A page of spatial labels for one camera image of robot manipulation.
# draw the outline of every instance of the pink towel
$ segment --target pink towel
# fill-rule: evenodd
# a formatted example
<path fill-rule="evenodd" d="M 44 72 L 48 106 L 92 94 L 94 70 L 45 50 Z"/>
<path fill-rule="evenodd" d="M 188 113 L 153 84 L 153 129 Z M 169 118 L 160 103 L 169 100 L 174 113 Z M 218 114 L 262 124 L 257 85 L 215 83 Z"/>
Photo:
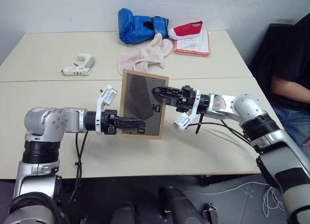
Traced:
<path fill-rule="evenodd" d="M 128 69 L 148 73 L 148 65 L 156 63 L 165 68 L 164 57 L 167 57 L 171 50 L 172 42 L 163 39 L 162 35 L 157 33 L 147 47 L 141 48 L 136 53 L 126 53 L 119 58 L 117 61 L 118 72 L 123 75 L 123 70 Z"/>

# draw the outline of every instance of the wooden frame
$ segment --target wooden frame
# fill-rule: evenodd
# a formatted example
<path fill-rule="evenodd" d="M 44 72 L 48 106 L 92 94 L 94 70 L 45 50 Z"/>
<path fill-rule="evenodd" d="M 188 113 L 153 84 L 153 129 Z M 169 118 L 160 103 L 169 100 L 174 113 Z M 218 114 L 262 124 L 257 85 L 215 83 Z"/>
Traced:
<path fill-rule="evenodd" d="M 124 103 L 125 103 L 125 94 L 126 94 L 126 85 L 127 85 L 127 75 L 139 75 L 153 79 L 160 79 L 165 81 L 165 86 L 168 86 L 169 78 L 160 75 L 148 74 L 143 72 L 138 72 L 134 70 L 124 70 L 123 71 L 123 81 L 122 81 L 122 93 L 121 93 L 121 104 L 120 104 L 120 116 L 124 116 Z M 166 99 L 163 99 L 162 109 L 161 109 L 161 117 L 160 117 L 160 125 L 159 125 L 159 135 L 139 135 L 139 134 L 126 134 L 123 133 L 122 129 L 118 129 L 118 135 L 120 137 L 125 138 L 142 138 L 142 139 L 161 139 L 162 138 L 162 130 L 163 123 L 165 118 L 165 110 L 166 110 Z"/>

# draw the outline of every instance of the metal bracket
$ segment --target metal bracket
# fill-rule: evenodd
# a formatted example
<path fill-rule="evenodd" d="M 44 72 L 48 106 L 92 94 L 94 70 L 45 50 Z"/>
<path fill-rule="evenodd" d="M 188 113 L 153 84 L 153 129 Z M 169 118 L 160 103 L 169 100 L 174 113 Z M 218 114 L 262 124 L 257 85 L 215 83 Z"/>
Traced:
<path fill-rule="evenodd" d="M 95 121 L 95 128 L 97 134 L 102 134 L 101 132 L 101 112 L 103 106 L 110 105 L 114 98 L 117 95 L 117 91 L 113 89 L 112 86 L 107 85 L 105 89 L 101 91 L 101 95 L 97 100 L 97 108 L 96 108 L 96 121 Z"/>
<path fill-rule="evenodd" d="M 212 204 L 206 204 L 202 211 L 203 219 L 210 224 L 218 224 L 217 208 Z"/>
<path fill-rule="evenodd" d="M 193 108 L 191 109 L 190 114 L 188 115 L 186 112 L 182 113 L 182 115 L 174 121 L 173 125 L 177 130 L 184 130 L 188 127 L 188 125 L 194 120 L 197 113 L 197 108 L 200 101 L 200 90 L 196 90 L 196 97 L 194 101 Z"/>

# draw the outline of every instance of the black shirt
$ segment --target black shirt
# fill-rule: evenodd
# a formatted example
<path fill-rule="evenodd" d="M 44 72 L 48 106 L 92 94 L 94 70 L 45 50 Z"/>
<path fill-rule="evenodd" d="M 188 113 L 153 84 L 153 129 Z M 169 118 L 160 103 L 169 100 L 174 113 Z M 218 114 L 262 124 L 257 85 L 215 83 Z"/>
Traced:
<path fill-rule="evenodd" d="M 294 25 L 279 52 L 273 75 L 296 82 L 310 89 L 310 14 Z M 310 104 L 270 94 L 270 103 L 275 106 L 310 112 Z"/>

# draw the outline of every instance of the white glue gun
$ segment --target white glue gun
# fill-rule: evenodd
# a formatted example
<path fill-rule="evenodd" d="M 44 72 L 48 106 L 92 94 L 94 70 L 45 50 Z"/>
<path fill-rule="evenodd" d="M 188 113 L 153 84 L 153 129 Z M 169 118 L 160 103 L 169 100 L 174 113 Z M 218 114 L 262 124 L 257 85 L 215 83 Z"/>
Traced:
<path fill-rule="evenodd" d="M 95 58 L 89 53 L 78 53 L 77 59 L 79 61 L 85 61 L 83 65 L 74 63 L 74 66 L 67 67 L 62 70 L 64 75 L 89 75 L 91 73 L 91 67 L 95 63 Z"/>

